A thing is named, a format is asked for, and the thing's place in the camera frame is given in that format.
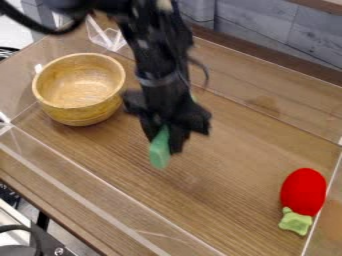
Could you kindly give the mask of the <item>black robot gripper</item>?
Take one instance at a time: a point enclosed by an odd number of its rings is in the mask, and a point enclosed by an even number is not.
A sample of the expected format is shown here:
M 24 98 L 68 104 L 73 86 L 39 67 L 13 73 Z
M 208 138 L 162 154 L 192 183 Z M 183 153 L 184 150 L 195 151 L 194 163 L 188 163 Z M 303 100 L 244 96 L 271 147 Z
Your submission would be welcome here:
M 148 141 L 163 126 L 170 131 L 170 153 L 183 151 L 191 131 L 208 134 L 211 113 L 192 99 L 190 82 L 184 75 L 162 78 L 138 76 L 140 89 L 121 94 L 127 112 L 139 118 Z

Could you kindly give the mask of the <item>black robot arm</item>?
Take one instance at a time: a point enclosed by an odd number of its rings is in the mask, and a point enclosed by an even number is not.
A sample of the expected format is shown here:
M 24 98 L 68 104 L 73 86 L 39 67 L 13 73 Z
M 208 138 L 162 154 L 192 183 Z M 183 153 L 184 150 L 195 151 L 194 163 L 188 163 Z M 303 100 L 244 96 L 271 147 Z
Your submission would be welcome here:
M 138 90 L 123 92 L 127 112 L 139 118 L 146 137 L 168 130 L 168 150 L 183 151 L 190 135 L 210 133 L 211 113 L 191 97 L 188 56 L 194 36 L 183 21 L 176 0 L 41 0 L 56 13 L 71 19 L 63 29 L 43 25 L 24 15 L 7 0 L 0 13 L 28 29 L 48 35 L 73 32 L 93 11 L 113 19 L 134 53 Z

